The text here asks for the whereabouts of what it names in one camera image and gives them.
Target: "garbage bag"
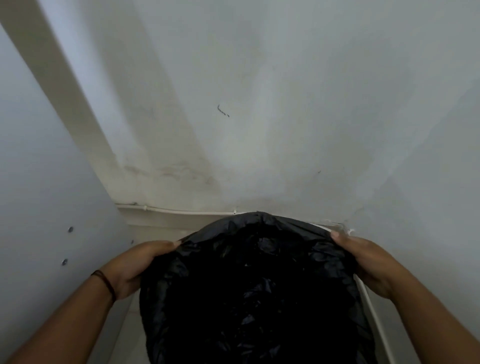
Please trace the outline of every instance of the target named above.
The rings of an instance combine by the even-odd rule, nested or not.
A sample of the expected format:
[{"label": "garbage bag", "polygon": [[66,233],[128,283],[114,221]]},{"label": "garbage bag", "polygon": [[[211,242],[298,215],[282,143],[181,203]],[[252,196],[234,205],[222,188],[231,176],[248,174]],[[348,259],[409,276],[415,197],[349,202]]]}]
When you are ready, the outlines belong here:
[{"label": "garbage bag", "polygon": [[327,231],[266,213],[218,220],[142,276],[160,363],[376,363],[353,274]]}]

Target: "hand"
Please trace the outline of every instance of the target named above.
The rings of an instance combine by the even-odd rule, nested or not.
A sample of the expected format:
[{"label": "hand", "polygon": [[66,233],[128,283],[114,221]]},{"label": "hand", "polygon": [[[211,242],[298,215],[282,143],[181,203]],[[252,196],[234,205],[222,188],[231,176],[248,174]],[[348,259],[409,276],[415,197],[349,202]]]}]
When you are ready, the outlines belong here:
[{"label": "hand", "polygon": [[359,267],[357,276],[379,296],[392,299],[397,282],[410,276],[410,272],[387,251],[370,240],[331,232],[334,242],[352,253]]},{"label": "hand", "polygon": [[174,251],[180,243],[154,241],[138,244],[110,260],[100,270],[113,286],[117,299],[121,300],[140,288],[140,274],[153,258]]}]

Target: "person's left arm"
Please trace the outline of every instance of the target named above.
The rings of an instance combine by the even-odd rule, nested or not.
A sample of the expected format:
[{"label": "person's left arm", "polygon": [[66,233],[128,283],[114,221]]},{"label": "person's left arm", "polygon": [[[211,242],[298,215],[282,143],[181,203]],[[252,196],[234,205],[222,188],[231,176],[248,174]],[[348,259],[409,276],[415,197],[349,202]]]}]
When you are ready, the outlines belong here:
[{"label": "person's left arm", "polygon": [[[146,242],[112,259],[100,270],[117,299],[140,288],[140,274],[153,258],[175,250],[180,242]],[[7,361],[6,364],[84,364],[113,305],[112,294],[98,276],[90,276]]]}]

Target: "dark wristband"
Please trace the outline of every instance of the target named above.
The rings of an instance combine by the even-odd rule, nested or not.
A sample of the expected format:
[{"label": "dark wristband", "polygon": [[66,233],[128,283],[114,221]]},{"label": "dark wristband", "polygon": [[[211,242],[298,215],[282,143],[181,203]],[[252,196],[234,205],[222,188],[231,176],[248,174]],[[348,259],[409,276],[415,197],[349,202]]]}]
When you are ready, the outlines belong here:
[{"label": "dark wristband", "polygon": [[97,277],[100,277],[102,279],[102,281],[105,283],[105,285],[107,286],[108,290],[110,291],[110,293],[112,294],[112,300],[113,302],[115,302],[117,300],[117,295],[115,294],[115,290],[113,289],[113,286],[112,284],[110,283],[110,281],[108,280],[107,277],[105,277],[105,274],[103,274],[103,272],[101,270],[96,270],[95,272],[93,272],[91,274],[91,276],[97,276]]}]

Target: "person's right arm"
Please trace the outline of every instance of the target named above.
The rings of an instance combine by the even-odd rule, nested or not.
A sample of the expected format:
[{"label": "person's right arm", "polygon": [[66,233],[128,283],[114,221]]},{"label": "person's right arm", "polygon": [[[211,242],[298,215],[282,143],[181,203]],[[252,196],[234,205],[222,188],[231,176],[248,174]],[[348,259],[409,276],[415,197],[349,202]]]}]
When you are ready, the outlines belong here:
[{"label": "person's right arm", "polygon": [[366,239],[331,235],[356,258],[359,278],[394,303],[422,364],[480,363],[480,342],[389,253]]}]

